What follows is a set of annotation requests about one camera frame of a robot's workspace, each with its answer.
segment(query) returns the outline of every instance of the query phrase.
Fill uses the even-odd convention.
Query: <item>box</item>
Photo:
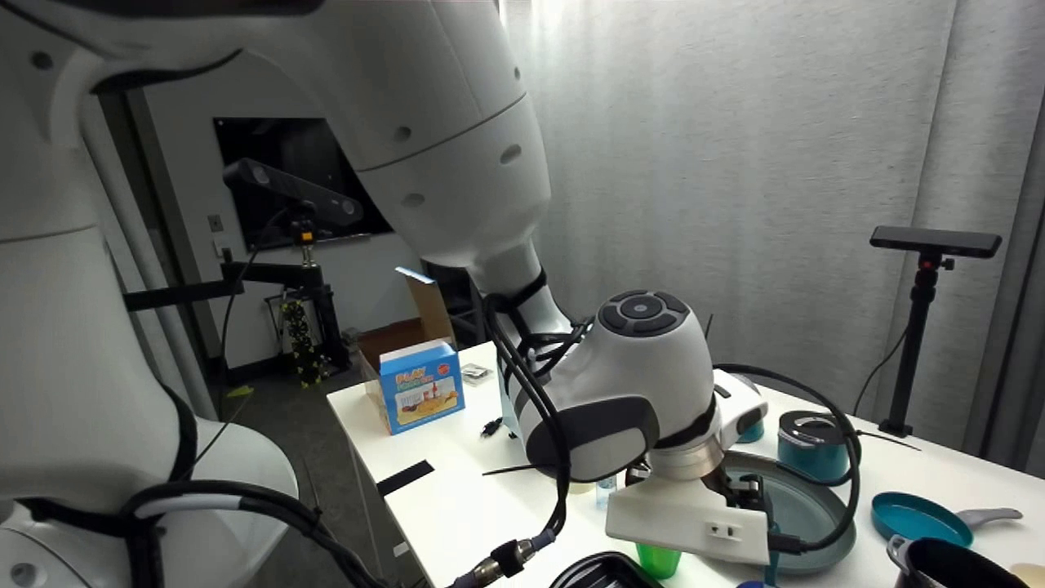
[[[398,266],[396,276],[402,276],[405,285],[413,288],[426,339],[450,339],[455,344],[455,325],[449,313],[446,290],[423,270]]]
[[[384,352],[379,381],[391,435],[464,410],[462,364],[446,339]]]

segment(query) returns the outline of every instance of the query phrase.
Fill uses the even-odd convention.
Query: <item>green object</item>
[[[648,545],[648,541],[638,541],[638,549],[639,549],[639,566],[648,570],[648,576],[672,579],[680,572],[680,560],[682,560],[680,549],[662,549],[662,545]]]

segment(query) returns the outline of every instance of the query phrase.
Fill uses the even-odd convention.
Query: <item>screen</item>
[[[330,133],[327,121],[319,119],[216,119],[216,136],[224,152],[226,169],[236,164],[264,164],[267,169],[289,172],[299,185],[319,185],[327,195],[344,195],[348,208],[360,208],[360,221],[327,221],[317,217],[312,219],[317,243],[332,239],[360,239],[360,236],[384,236],[391,233],[386,217],[368,199],[366,185],[360,182],[353,164],[344,158],[338,136]],[[292,217],[278,217],[289,204],[251,191],[249,182],[226,182],[236,204],[236,217],[246,236],[246,250],[292,250]]]

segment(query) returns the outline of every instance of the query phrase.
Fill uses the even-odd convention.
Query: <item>table surface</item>
[[[464,351],[462,366],[497,366],[489,344]],[[772,416],[766,417],[766,438],[758,444],[737,444],[746,454],[777,454],[777,417],[790,410],[809,410],[809,403],[766,389]],[[500,380],[497,368],[464,386],[468,410],[442,422],[423,426],[405,435],[388,435],[384,410],[377,403],[379,386],[362,381],[330,395],[330,406],[353,438],[372,481],[386,481],[419,461],[436,471],[386,496],[391,517],[410,537],[419,561],[436,584],[450,584],[470,566],[478,566],[492,545],[539,532],[551,502],[556,483],[535,471],[484,476],[484,471],[525,463],[515,441],[502,430],[479,438],[489,417],[500,417]],[[908,438],[912,448],[863,438],[863,500],[856,509],[856,545],[852,552],[816,579],[785,579],[782,584],[896,584],[896,566],[884,554],[884,541],[872,529],[872,496],[882,489],[920,492],[947,509],[972,505],[1017,505],[1024,523],[998,523],[978,532],[972,549],[1004,570],[1018,561],[1045,566],[1045,481]],[[523,576],[502,579],[500,584],[548,584],[563,570],[583,554],[600,549],[622,549],[634,554],[630,541],[605,537],[608,492],[599,488],[580,488],[568,500],[568,523],[560,541],[539,552]],[[758,570],[732,570],[682,554],[680,584],[737,584],[758,579]]]

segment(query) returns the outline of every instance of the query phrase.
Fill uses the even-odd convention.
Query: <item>black stand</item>
[[[348,373],[353,366],[344,339],[341,339],[341,325],[338,325],[338,312],[332,312],[332,290],[325,281],[319,267],[300,267],[300,266],[246,266],[246,263],[231,263],[231,255],[226,252],[226,266],[224,266],[224,281],[204,281],[204,285],[188,285],[188,288],[159,288],[159,290],[134,290],[126,293],[127,312],[153,312],[153,307],[172,307],[172,304],[192,304],[192,301],[208,301],[208,299],[228,299],[228,293],[243,293],[243,281],[264,281],[264,285],[283,285],[283,288],[299,288],[317,313],[317,326],[319,326],[319,351],[330,356],[330,364]]]
[[[940,267],[951,270],[955,255],[992,259],[1001,252],[1004,239],[989,236],[989,233],[877,227],[872,244],[919,252],[919,276],[915,276],[915,288],[912,288],[912,317],[908,317],[908,329],[904,329],[908,336],[904,336],[902,373],[896,375],[896,395],[888,406],[888,417],[878,426],[878,430],[904,438],[904,435],[912,435],[908,403],[912,403],[915,373],[919,373],[925,317],[939,299],[939,270]]]
[[[925,336],[925,317],[927,307],[939,299],[939,270],[940,267],[955,267],[955,259],[945,259],[940,252],[920,252],[919,255],[919,276],[915,276],[915,288],[912,288],[912,317],[908,317],[908,336],[904,336],[904,356],[902,356],[902,368],[896,375],[896,395],[888,406],[888,417],[878,426],[878,430],[888,435],[912,435],[908,426],[908,403],[912,403],[912,389],[915,389],[915,373],[919,373],[919,352],[920,352],[920,336]]]

